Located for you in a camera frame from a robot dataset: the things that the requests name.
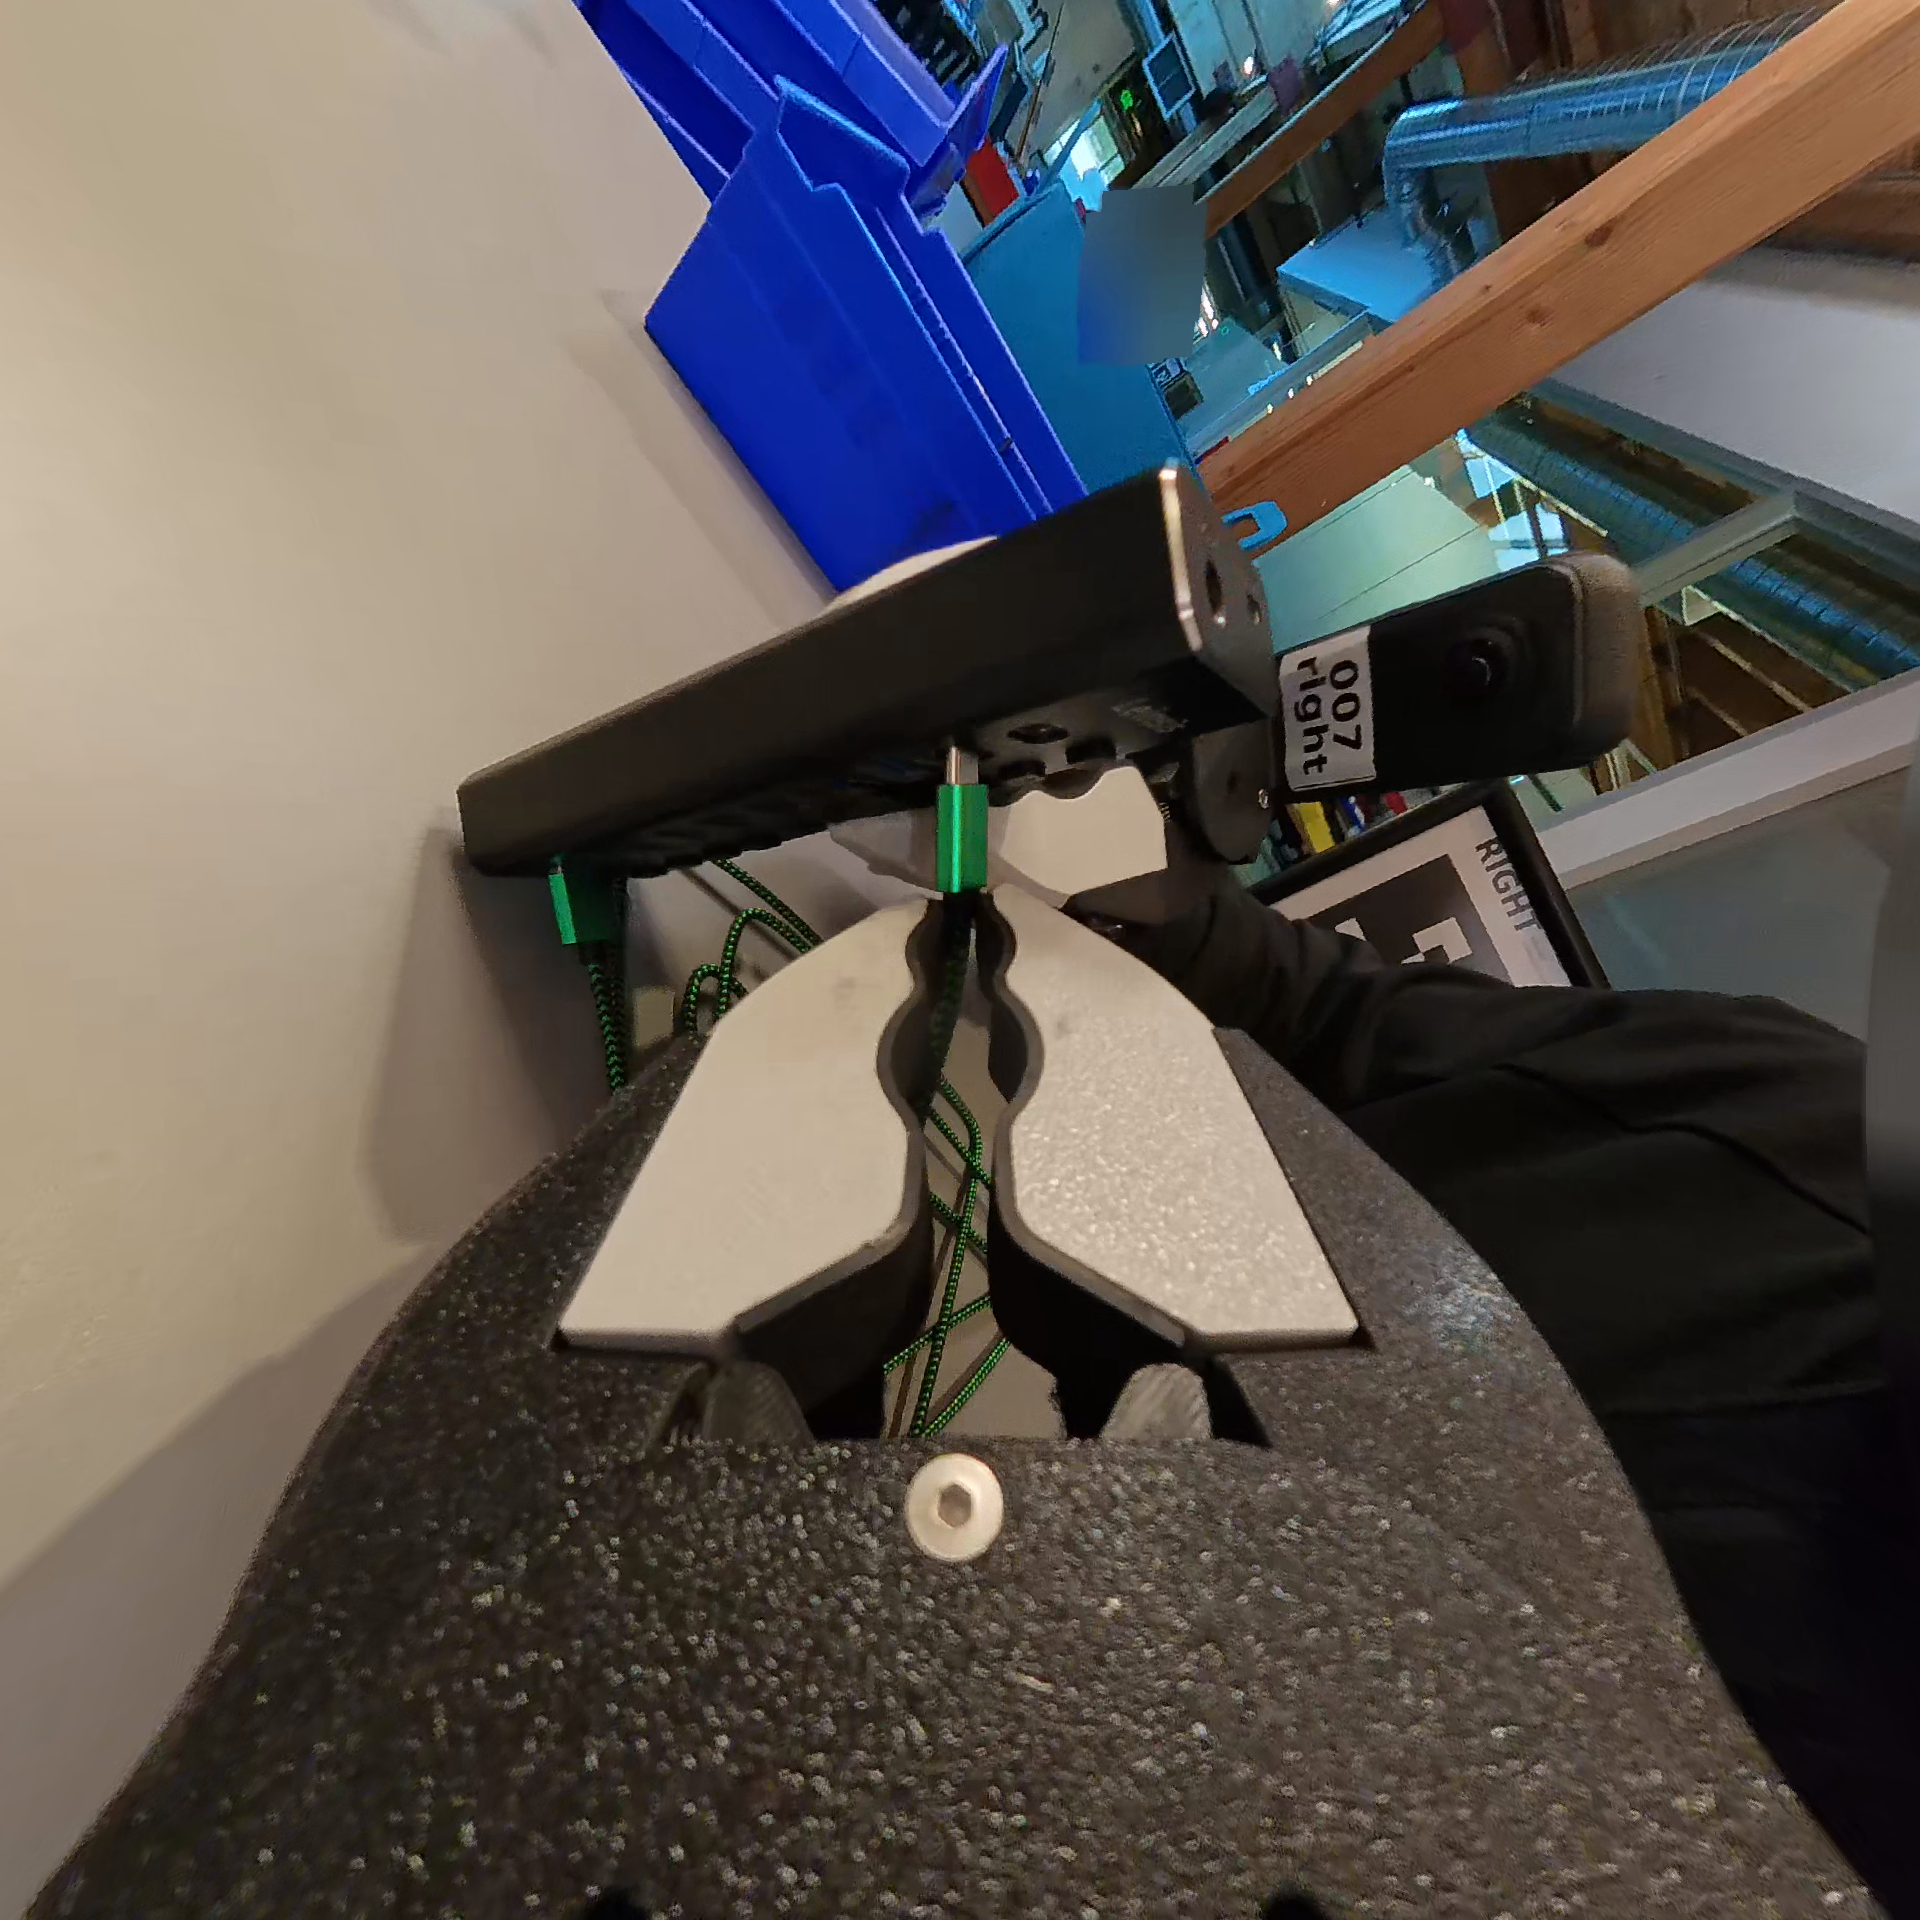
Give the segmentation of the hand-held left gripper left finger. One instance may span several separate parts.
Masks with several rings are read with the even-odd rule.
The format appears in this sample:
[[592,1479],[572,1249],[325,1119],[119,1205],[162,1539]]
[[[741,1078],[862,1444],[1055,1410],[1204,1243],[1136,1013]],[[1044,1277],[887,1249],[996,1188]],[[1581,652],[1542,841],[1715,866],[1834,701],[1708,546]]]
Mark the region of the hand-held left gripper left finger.
[[572,1348],[882,1363],[919,1324],[943,909],[896,903],[771,974],[698,1050],[559,1315]]

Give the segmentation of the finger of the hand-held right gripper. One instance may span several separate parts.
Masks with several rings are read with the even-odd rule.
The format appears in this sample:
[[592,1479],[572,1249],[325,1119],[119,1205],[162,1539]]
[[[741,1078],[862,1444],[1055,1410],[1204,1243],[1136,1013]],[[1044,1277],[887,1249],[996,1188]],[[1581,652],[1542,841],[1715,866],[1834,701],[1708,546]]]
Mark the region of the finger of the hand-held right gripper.
[[1165,857],[1162,805],[1134,763],[1070,799],[1038,789],[994,809],[994,890],[1010,885],[1053,908],[1164,874]]
[[829,839],[871,874],[923,895],[939,885],[939,817],[932,807],[878,814],[829,828]]

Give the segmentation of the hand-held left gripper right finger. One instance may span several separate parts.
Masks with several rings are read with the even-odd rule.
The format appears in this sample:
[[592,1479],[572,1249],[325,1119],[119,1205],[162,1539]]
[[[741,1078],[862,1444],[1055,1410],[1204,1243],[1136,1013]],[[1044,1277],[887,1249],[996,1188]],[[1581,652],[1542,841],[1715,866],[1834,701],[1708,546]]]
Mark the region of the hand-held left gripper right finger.
[[1212,1021],[1012,883],[981,967],[999,1331],[1038,1363],[1348,1346],[1356,1308]]

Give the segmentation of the black USB hub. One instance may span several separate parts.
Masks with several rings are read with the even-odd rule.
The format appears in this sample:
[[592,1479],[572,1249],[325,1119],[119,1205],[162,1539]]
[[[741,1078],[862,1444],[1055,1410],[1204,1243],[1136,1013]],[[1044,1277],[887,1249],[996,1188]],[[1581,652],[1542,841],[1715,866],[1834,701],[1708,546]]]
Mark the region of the black USB hub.
[[994,805],[1075,799],[1275,709],[1259,578],[1173,465],[468,774],[464,853],[651,878],[923,809],[949,749]]

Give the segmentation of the grey desk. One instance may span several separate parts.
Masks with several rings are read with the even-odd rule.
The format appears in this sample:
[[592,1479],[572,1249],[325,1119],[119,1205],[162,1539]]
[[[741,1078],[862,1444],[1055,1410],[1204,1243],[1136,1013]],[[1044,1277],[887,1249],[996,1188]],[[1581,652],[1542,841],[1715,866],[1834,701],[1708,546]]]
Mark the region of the grey desk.
[[5,5],[5,1575],[592,1101],[470,770],[818,606],[574,5]]

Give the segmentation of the black white marker card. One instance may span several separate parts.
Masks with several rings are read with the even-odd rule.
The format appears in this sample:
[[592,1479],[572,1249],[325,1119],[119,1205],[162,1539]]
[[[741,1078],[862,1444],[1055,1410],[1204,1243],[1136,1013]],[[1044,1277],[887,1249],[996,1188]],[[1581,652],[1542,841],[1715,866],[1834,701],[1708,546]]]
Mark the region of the black white marker card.
[[1516,987],[1606,975],[1507,781],[1464,783],[1253,885],[1288,921],[1391,967],[1453,965]]

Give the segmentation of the wooden beam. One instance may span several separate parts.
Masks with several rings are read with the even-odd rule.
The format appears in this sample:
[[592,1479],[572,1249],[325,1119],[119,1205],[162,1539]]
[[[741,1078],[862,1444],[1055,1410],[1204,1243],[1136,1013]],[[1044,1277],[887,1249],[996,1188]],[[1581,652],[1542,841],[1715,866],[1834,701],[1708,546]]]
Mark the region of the wooden beam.
[[1917,140],[1917,5],[1820,15],[1199,467],[1288,530],[1532,388]]

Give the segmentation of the large blue storage bin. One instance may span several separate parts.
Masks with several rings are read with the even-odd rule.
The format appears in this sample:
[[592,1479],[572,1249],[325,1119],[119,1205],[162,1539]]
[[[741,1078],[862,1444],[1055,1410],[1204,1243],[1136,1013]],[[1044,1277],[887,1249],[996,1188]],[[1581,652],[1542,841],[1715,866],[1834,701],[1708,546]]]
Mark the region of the large blue storage bin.
[[781,81],[645,326],[835,590],[1088,494],[904,159]]

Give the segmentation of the person's black jacket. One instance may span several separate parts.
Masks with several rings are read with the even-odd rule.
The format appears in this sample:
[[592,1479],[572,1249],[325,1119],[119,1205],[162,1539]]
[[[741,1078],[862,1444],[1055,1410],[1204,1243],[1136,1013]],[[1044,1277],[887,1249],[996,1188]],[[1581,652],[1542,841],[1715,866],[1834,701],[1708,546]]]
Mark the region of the person's black jacket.
[[1858,1279],[1620,1283],[1567,1345],[1722,1682],[1890,1915],[1917,1909],[1915,1475]]

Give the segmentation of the metal air duct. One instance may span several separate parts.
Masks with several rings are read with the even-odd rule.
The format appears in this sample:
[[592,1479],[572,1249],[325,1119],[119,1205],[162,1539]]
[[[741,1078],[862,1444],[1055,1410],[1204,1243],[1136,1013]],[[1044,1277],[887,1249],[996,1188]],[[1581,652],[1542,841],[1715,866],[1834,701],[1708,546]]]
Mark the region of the metal air duct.
[[1462,438],[1602,534],[1654,607],[1687,618],[1703,604],[1847,691],[1917,667],[1912,533],[1811,485],[1699,467],[1534,401]]
[[1403,110],[1383,143],[1383,189],[1418,196],[1458,164],[1629,154],[1726,92],[1812,23],[1776,15],[1746,33],[1684,38],[1645,59],[1581,69],[1496,93]]

